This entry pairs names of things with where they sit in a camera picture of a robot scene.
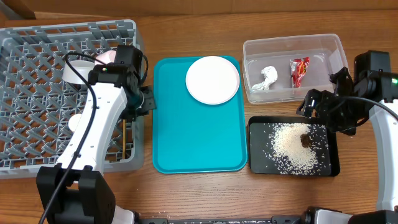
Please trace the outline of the white tissue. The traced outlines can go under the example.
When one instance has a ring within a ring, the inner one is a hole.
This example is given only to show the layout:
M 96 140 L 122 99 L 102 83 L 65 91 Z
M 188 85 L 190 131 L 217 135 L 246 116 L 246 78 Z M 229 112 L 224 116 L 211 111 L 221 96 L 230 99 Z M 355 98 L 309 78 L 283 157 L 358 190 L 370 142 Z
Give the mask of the white tissue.
M 263 68 L 261 70 L 261 74 L 264 76 L 264 81 L 253 85 L 252 89 L 254 91 L 268 90 L 269 87 L 278 79 L 277 70 L 273 66 Z

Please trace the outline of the wooden chopstick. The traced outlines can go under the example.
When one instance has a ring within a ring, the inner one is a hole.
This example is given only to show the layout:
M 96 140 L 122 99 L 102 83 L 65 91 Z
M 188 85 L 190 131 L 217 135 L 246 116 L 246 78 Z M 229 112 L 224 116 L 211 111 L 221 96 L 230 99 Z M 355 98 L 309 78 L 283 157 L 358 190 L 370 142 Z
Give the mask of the wooden chopstick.
M 123 152 L 122 159 L 126 158 L 126 120 L 123 120 Z

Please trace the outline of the brown food scrap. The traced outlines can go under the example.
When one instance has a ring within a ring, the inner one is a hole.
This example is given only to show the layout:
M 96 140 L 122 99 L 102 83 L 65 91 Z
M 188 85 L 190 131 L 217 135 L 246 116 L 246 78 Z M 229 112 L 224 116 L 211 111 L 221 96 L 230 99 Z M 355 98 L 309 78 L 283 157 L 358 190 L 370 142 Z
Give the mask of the brown food scrap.
M 302 143 L 303 147 L 308 148 L 308 147 L 310 147 L 312 145 L 312 140 L 311 140 L 311 138 L 310 138 L 310 136 L 308 134 L 302 134 L 300 136 L 300 140 L 301 140 L 301 143 Z

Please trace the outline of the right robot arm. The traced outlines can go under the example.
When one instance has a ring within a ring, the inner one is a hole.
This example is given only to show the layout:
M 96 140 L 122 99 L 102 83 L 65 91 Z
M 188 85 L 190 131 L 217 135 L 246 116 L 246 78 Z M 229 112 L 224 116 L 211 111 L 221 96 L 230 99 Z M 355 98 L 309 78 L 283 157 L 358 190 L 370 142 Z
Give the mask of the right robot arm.
M 348 223 L 397 223 L 397 74 L 388 52 L 369 50 L 354 59 L 351 85 L 344 70 L 331 76 L 336 88 L 323 94 L 317 115 L 332 131 L 370 121 L 377 146 L 379 193 L 376 211 L 353 215 Z

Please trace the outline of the rice pile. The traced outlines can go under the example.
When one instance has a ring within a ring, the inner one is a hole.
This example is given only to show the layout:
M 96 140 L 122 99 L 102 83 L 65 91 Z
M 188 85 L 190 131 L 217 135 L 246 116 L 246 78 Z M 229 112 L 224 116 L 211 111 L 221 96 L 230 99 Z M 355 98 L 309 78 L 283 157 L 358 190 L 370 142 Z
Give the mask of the rice pile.
M 330 171 L 329 144 L 324 125 L 308 123 L 272 123 L 269 142 L 263 150 L 266 158 L 282 175 L 327 175 Z M 308 134 L 312 145 L 303 147 L 300 136 Z

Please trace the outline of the red snack wrapper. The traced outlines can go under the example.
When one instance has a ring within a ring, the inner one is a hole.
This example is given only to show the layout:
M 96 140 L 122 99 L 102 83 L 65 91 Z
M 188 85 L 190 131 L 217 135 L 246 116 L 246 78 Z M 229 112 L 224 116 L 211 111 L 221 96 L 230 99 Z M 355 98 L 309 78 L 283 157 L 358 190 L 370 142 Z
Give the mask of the red snack wrapper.
M 292 88 L 300 88 L 302 80 L 307 73 L 307 68 L 310 63 L 309 57 L 296 58 L 290 60 L 290 71 L 292 78 Z

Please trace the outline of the white round plate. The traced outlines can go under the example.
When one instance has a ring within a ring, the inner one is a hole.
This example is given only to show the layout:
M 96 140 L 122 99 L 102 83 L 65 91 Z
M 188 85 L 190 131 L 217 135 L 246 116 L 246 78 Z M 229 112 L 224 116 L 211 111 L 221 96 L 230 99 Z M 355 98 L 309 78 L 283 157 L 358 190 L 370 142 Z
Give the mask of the white round plate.
M 207 105 L 226 103 L 240 86 L 237 68 L 219 56 L 202 57 L 188 69 L 186 87 L 194 99 Z

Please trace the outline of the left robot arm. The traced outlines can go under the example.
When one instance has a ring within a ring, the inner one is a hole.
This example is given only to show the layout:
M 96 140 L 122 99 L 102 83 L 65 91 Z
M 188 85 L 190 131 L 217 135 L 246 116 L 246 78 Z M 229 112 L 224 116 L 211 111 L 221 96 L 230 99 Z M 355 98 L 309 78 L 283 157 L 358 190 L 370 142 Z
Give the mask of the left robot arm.
M 63 78 L 74 76 L 88 87 L 88 99 L 77 128 L 53 167 L 36 177 L 48 223 L 137 223 L 136 213 L 116 205 L 103 177 L 108 144 L 119 118 L 135 121 L 155 109 L 151 87 L 143 86 L 141 64 L 146 56 L 136 47 L 119 45 L 113 62 L 83 54 L 94 65 L 86 75 L 79 61 L 64 56 Z

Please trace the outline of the white paper cup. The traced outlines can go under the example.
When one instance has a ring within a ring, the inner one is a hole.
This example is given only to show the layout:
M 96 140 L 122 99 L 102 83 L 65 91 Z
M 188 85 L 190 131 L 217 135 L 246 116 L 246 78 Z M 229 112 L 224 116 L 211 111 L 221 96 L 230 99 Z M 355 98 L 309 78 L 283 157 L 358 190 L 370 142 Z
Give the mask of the white paper cup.
M 68 127 L 71 132 L 75 132 L 78 126 L 78 123 L 80 122 L 81 119 L 81 114 L 74 114 L 71 116 L 71 118 L 68 120 Z

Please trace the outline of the pink bowl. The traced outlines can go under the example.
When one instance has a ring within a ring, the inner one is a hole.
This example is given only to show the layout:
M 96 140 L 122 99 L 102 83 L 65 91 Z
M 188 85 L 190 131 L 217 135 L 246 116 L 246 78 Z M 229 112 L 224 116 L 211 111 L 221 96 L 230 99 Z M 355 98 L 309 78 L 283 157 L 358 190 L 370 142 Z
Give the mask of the pink bowl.
M 95 65 L 113 63 L 114 60 L 115 60 L 115 57 L 116 57 L 116 51 L 115 50 L 106 51 L 105 53 L 99 54 L 96 57 Z

